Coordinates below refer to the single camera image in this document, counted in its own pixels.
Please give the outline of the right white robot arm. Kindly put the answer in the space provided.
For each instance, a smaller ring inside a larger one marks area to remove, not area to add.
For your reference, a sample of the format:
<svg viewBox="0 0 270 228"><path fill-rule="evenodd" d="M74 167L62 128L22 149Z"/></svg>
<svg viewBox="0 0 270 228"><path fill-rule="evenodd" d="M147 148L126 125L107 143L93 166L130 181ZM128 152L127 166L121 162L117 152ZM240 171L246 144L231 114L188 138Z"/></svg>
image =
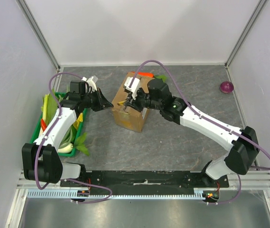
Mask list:
<svg viewBox="0 0 270 228"><path fill-rule="evenodd" d="M158 110L167 121L189 127L220 144L228 153L209 162L200 175L201 183L213 186L219 178L232 172L245 175L259 153L257 134L249 126L244 129L230 126L175 97L161 79L147 83L148 92L140 87L138 78L128 77L124 83L127 100L125 106L138 112L143 109Z"/></svg>

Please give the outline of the brown cardboard express box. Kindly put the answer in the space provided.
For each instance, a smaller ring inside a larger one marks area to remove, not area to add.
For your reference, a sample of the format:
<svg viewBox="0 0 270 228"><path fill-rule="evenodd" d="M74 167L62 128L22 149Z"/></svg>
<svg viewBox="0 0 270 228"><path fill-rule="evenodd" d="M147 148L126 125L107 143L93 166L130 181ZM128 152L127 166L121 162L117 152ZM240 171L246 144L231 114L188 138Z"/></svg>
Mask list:
<svg viewBox="0 0 270 228"><path fill-rule="evenodd" d="M112 114L117 125L132 131L141 132L143 125L148 117L149 110L144 108L141 112L138 112L133 108L117 105L118 102L126 100L128 94L124 91L123 86L126 78L133 77L133 75L133 72L129 72L125 76L123 83L120 85L112 101Z"/></svg>

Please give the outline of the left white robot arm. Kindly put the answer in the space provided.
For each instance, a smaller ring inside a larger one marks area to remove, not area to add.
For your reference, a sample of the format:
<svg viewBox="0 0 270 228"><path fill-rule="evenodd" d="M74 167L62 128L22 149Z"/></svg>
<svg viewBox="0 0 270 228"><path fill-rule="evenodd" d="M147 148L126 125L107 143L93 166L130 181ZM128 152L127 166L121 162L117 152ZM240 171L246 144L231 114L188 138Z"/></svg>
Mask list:
<svg viewBox="0 0 270 228"><path fill-rule="evenodd" d="M96 86L97 78L83 78L70 83L70 91L61 102L57 103L57 111L46 130L33 143L22 147L22 161L25 179L35 181L41 190L40 182L46 185L57 183L63 174L63 164L57 150L63 137L78 116L86 108L95 112L112 108Z"/></svg>

